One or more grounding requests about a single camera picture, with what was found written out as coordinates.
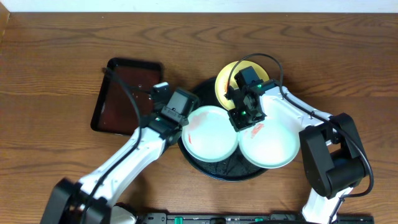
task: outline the yellow plate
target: yellow plate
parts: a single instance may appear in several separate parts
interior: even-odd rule
[[[217,79],[216,79],[216,85],[215,85],[215,90],[216,90],[216,96],[217,100],[223,107],[227,110],[231,110],[235,108],[234,103],[232,100],[227,100],[225,98],[226,94],[226,89],[227,89],[227,82],[228,82],[228,77],[229,73],[231,73],[232,68],[237,62],[232,62],[225,66],[218,74]],[[239,63],[239,65],[234,69],[234,72],[232,73],[231,81],[229,81],[229,85],[231,85],[234,89],[238,88],[238,84],[236,84],[236,81],[234,79],[235,75],[242,69],[247,68],[252,66],[254,70],[256,71],[257,75],[259,76],[260,79],[262,79],[264,82],[269,80],[267,72],[261,68],[260,65],[250,62],[250,61],[242,61]]]

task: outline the red mark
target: red mark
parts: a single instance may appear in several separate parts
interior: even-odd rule
[[[256,126],[253,128],[253,130],[251,131],[251,139],[253,139],[256,134],[264,127],[264,124],[256,124]]]
[[[204,120],[206,120],[208,113],[209,113],[209,111],[205,111],[199,115],[194,116],[188,124],[188,127],[187,127],[188,131],[193,131],[197,127],[199,127],[202,124],[202,122],[204,122]]]

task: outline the table surface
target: table surface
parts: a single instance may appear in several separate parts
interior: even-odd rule
[[[331,114],[350,114],[374,190],[340,213],[398,219],[397,14],[13,13],[0,70],[0,222],[38,223],[54,185],[91,172],[128,139],[92,131],[101,67],[113,57],[164,64],[191,89],[253,52],[271,54],[285,86]],[[271,78],[277,67],[254,58]],[[368,180],[354,190],[366,189]],[[299,211],[308,199],[301,153],[255,179],[229,183],[195,170],[177,146],[149,165],[120,201],[139,211]]]

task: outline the white wall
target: white wall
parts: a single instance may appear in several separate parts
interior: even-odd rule
[[[0,0],[11,12],[398,12],[398,0]]]

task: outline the white plate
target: white plate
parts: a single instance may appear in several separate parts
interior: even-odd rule
[[[193,157],[219,162],[232,155],[238,146],[238,134],[223,108],[199,107],[189,114],[188,121],[182,128],[182,142]]]
[[[275,169],[290,163],[299,153],[300,139],[279,120],[264,121],[239,133],[239,147],[245,158],[256,166]]]

